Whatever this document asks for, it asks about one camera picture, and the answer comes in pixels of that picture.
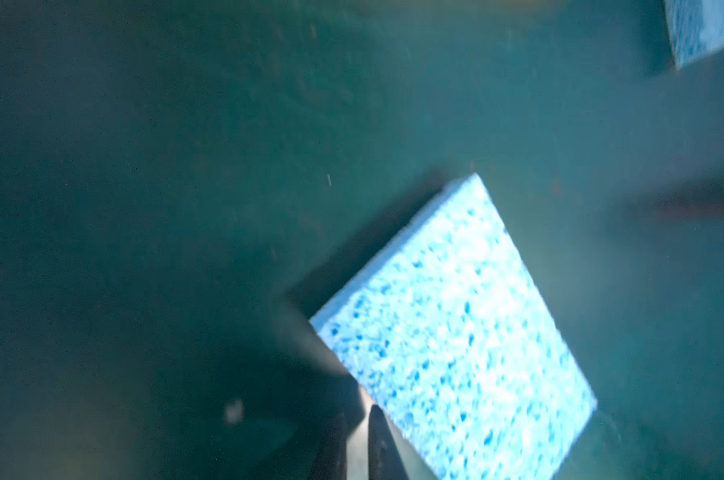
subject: porous sponge surface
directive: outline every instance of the porous sponge surface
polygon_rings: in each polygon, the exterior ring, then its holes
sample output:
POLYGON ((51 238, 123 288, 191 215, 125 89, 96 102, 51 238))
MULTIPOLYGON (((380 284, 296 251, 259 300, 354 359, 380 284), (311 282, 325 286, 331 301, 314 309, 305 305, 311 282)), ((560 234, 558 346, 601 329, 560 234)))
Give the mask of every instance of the porous sponge surface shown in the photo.
POLYGON ((549 480, 596 408, 477 175, 312 324, 439 478, 549 480))

